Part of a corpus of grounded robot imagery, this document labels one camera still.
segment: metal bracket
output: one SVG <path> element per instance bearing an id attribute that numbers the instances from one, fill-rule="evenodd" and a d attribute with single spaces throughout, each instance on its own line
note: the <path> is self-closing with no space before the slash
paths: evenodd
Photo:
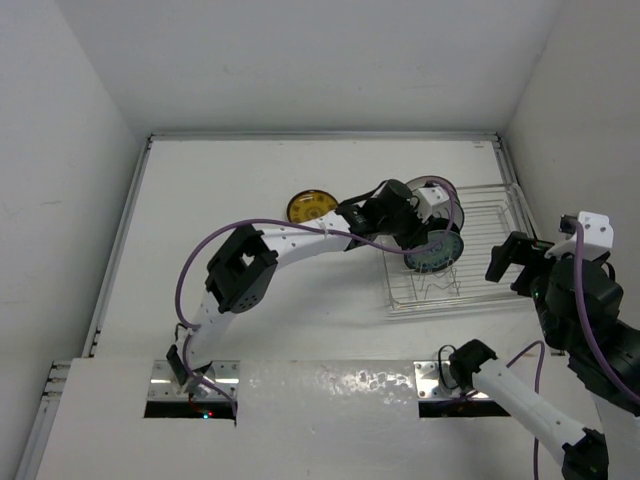
<path id="1" fill-rule="evenodd" d="M 230 397 L 236 398 L 240 383 L 240 362 L 236 360 L 212 362 L 205 377 Z M 186 384 L 186 388 L 180 387 L 173 376 L 169 362 L 166 360 L 153 362 L 147 402 L 187 402 L 190 388 L 189 383 Z M 219 393 L 211 392 L 204 387 L 198 389 L 196 397 L 197 401 L 206 401 L 208 403 L 227 402 Z"/>
<path id="2" fill-rule="evenodd" d="M 29 440 L 27 440 L 15 476 L 16 480 L 35 480 L 38 474 L 70 368 L 70 361 L 56 361 L 51 365 L 49 377 L 42 392 L 40 408 L 38 408 L 38 413 L 33 421 Z"/>
<path id="3" fill-rule="evenodd" d="M 584 259 L 595 260 L 613 247 L 613 228 L 609 217 L 591 212 L 580 212 L 578 221 L 584 228 Z M 562 258 L 565 253 L 575 253 L 578 235 L 571 236 L 556 243 L 545 253 L 546 258 Z"/>
<path id="4" fill-rule="evenodd" d="M 447 388 L 442 384 L 437 360 L 413 362 L 416 376 L 416 395 L 420 418 L 441 417 L 503 417 L 508 413 L 482 392 L 462 399 L 460 388 Z M 442 376 L 447 385 L 456 382 L 449 373 L 449 361 L 441 363 Z"/>

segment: white wall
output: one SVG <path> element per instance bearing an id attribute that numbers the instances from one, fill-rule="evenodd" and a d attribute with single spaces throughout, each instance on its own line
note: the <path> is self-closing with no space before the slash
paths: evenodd
<path id="1" fill-rule="evenodd" d="M 562 0 L 57 0 L 138 131 L 506 126 Z"/>
<path id="2" fill-rule="evenodd" d="M 81 351 L 142 139 L 53 0 L 0 6 L 0 478 Z"/>
<path id="3" fill-rule="evenodd" d="M 544 232 L 562 213 L 606 213 L 625 321 L 640 326 L 640 2 L 566 0 L 508 131 Z"/>

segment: white table surface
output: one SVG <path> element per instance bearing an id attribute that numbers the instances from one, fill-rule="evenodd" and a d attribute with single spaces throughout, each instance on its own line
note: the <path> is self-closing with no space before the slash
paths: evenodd
<path id="1" fill-rule="evenodd" d="M 96 358 L 73 363 L 38 479 L 531 478 L 532 438 L 513 419 L 419 420 L 412 384 L 377 390 L 369 380 L 402 373 L 411 383 L 403 360 L 471 338 L 510 358 L 541 337 L 532 307 L 391 318 L 381 255 L 369 248 L 278 272 L 260 306 L 232 324 L 218 358 L 242 361 L 237 428 L 142 418 L 152 361 L 172 342 L 176 277 L 204 236 L 239 219 L 283 218 L 307 188 L 340 199 L 425 174 L 458 186 L 502 182 L 489 142 L 154 143 Z M 187 313 L 214 251 L 187 279 Z M 549 362 L 545 396 L 597 426 L 566 359 Z M 527 381 L 534 369 L 531 357 L 517 365 Z M 561 478 L 542 457 L 542 478 Z"/>

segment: wire dish rack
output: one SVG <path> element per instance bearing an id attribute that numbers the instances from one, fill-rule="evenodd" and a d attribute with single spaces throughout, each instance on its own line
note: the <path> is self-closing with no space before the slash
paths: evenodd
<path id="1" fill-rule="evenodd" d="M 524 194 L 516 184 L 458 188 L 465 213 L 462 256 L 436 273 L 409 269 L 401 255 L 383 253 L 389 287 L 390 315 L 441 313 L 458 308 L 493 307 L 527 301 L 509 288 L 521 267 L 509 267 L 500 283 L 484 279 L 491 248 L 518 230 L 533 236 L 537 227 Z M 392 238 L 383 240 L 394 245 Z"/>

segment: purple cable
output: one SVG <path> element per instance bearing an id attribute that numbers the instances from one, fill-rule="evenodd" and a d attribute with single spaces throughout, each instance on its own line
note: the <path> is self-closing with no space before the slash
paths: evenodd
<path id="1" fill-rule="evenodd" d="M 449 195 L 449 206 L 451 208 L 451 211 L 454 212 L 455 211 L 455 200 L 454 200 L 454 198 L 456 197 L 455 192 L 449 187 L 449 185 L 445 184 L 444 182 L 442 184 L 440 184 L 439 186 L 441 186 L 447 192 L 447 195 Z M 204 249 L 204 247 L 206 247 L 209 243 L 211 243 L 214 239 L 216 239 L 217 237 L 219 237 L 223 233 L 228 232 L 229 230 L 234 230 L 234 229 L 236 229 L 238 227 L 242 227 L 242 226 L 245 226 L 245 225 L 254 225 L 254 224 L 258 224 L 258 223 L 262 223 L 262 224 L 266 224 L 266 225 L 278 225 L 280 227 L 297 228 L 298 230 L 304 230 L 306 232 L 318 233 L 318 234 L 321 234 L 321 235 L 325 235 L 325 234 L 338 235 L 338 236 L 341 236 L 341 237 L 347 237 L 347 238 L 351 238 L 353 240 L 357 240 L 359 242 L 364 243 L 365 245 L 369 245 L 371 247 L 377 248 L 377 249 L 382 250 L 384 252 L 396 253 L 396 254 L 399 254 L 399 255 L 410 255 L 410 254 L 426 253 L 426 252 L 431 251 L 437 245 L 440 245 L 444 241 L 444 239 L 447 237 L 447 235 L 449 235 L 449 232 L 451 231 L 451 227 L 453 226 L 453 215 L 449 218 L 449 223 L 447 224 L 447 228 L 445 229 L 444 235 L 442 236 L 442 238 L 440 238 L 439 240 L 437 240 L 435 242 L 429 243 L 424 247 L 421 247 L 421 248 L 418 248 L 418 249 L 415 249 L 415 250 L 401 250 L 399 248 L 387 247 L 385 245 L 381 245 L 379 243 L 372 242 L 371 240 L 367 240 L 366 238 L 362 238 L 362 237 L 360 237 L 358 235 L 355 235 L 353 233 L 350 233 L 350 232 L 342 232 L 340 230 L 332 230 L 332 229 L 324 230 L 322 228 L 308 227 L 306 225 L 300 225 L 300 224 L 297 224 L 297 223 L 285 222 L 283 220 L 272 220 L 272 219 L 268 219 L 268 218 L 252 218 L 252 219 L 249 219 L 249 220 L 241 220 L 239 222 L 231 223 L 231 224 L 229 224 L 229 225 L 227 225 L 225 227 L 219 228 L 218 230 L 216 230 L 215 232 L 213 232 L 212 234 L 207 236 L 204 240 L 202 240 L 196 246 L 196 248 L 193 249 L 191 254 L 187 257 L 187 261 L 185 262 L 184 266 L 182 267 L 180 275 L 178 276 L 178 283 L 176 285 L 176 292 L 175 292 L 175 297 L 174 297 L 176 314 L 178 315 L 178 320 L 180 320 L 180 323 L 182 323 L 182 325 L 184 325 L 185 327 L 190 328 L 190 329 L 192 329 L 194 331 L 197 330 L 198 327 L 200 326 L 200 325 L 196 325 L 194 323 L 191 323 L 186 319 L 186 317 L 184 315 L 184 312 L 182 311 L 182 305 L 181 305 L 182 288 L 184 286 L 184 281 L 185 281 L 185 278 L 187 277 L 187 273 L 189 272 L 189 269 L 191 268 L 191 265 L 193 264 L 194 260 L 198 256 L 198 254 Z"/>
<path id="2" fill-rule="evenodd" d="M 536 379 L 535 379 L 533 388 L 536 391 L 536 393 L 539 393 L 539 390 L 540 390 L 540 374 L 542 373 L 542 362 L 544 361 L 544 354 L 547 351 L 547 347 L 545 346 L 545 344 L 544 344 L 544 342 L 542 340 L 536 340 L 531 345 L 529 345 L 527 348 L 522 350 L 519 354 L 517 354 L 515 357 L 513 357 L 511 360 L 509 360 L 509 363 L 507 363 L 507 368 L 510 368 L 514 363 L 516 363 L 518 360 L 520 360 L 524 356 L 525 353 L 528 353 L 529 350 L 531 350 L 536 345 L 540 346 L 540 356 L 538 357 L 538 368 L 536 368 Z"/>
<path id="3" fill-rule="evenodd" d="M 233 397 L 229 395 L 227 392 L 216 386 L 215 383 L 205 378 L 204 376 L 197 376 L 193 373 L 191 365 L 189 365 L 189 342 L 191 341 L 191 335 L 187 335 L 184 339 L 184 344 L 182 345 L 182 364 L 184 365 L 184 369 L 187 371 L 187 375 L 191 378 L 196 379 L 199 383 L 204 385 L 205 387 L 209 387 L 214 392 L 217 392 L 219 395 L 222 395 L 225 399 L 229 401 L 231 405 L 231 413 L 233 414 L 233 420 L 236 421 L 237 413 L 238 413 L 238 405 Z"/>
<path id="4" fill-rule="evenodd" d="M 573 283 L 576 296 L 576 306 L 578 307 L 578 317 L 580 318 L 580 326 L 582 327 L 582 333 L 587 340 L 587 345 L 593 354 L 596 362 L 602 368 L 602 371 L 606 377 L 613 383 L 618 390 L 620 390 L 625 397 L 631 400 L 633 403 L 640 405 L 640 396 L 638 396 L 633 390 L 627 387 L 624 382 L 618 377 L 618 374 L 611 368 L 609 362 L 605 358 L 602 350 L 598 346 L 598 341 L 593 335 L 591 330 L 591 324 L 589 323 L 589 314 L 587 313 L 587 305 L 584 301 L 584 285 L 582 284 L 582 262 L 584 260 L 584 228 L 578 221 L 572 221 L 572 225 L 576 228 L 577 241 L 576 241 L 576 254 L 573 259 Z"/>

